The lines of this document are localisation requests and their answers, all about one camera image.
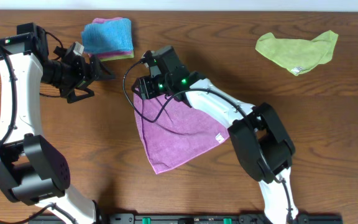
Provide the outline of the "purple microfibre cloth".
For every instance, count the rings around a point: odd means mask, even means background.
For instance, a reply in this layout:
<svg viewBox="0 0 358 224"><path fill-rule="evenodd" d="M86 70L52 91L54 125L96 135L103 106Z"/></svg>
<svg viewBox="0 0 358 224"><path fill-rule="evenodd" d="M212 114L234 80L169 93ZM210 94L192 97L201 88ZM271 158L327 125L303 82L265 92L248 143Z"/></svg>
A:
<svg viewBox="0 0 358 224"><path fill-rule="evenodd" d="M135 114L140 140L156 174L173 170L229 138L227 129L212 117L175 100L168 102L156 122L148 122L166 102L164 96L151 100L134 96L134 106L141 112Z"/></svg>

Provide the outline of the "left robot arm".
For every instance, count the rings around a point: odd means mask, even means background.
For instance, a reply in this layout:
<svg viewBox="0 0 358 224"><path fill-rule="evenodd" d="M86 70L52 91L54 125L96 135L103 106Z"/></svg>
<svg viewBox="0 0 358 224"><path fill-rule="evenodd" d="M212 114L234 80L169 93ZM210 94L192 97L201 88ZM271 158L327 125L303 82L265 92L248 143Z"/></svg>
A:
<svg viewBox="0 0 358 224"><path fill-rule="evenodd" d="M47 223L108 223L97 203L71 184L67 160L44 137L40 86L54 86L60 98L74 103L94 95L91 83L115 76L99 58L85 60L78 42L58 45L50 59L48 37L27 23L0 39L0 191L10 202L52 212Z"/></svg>

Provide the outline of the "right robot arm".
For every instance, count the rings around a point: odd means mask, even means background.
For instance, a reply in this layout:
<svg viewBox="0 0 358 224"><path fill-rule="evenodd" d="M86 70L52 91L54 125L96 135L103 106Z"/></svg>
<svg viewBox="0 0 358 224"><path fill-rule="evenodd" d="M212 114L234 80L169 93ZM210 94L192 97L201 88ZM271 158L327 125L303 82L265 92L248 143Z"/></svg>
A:
<svg viewBox="0 0 358 224"><path fill-rule="evenodd" d="M168 101L177 99L227 128L240 165L259 183L269 222L295 221L298 209L290 187L295 146L271 105L237 100L197 72L180 78L162 74L140 77L131 89L143 100L162 95L167 95Z"/></svg>

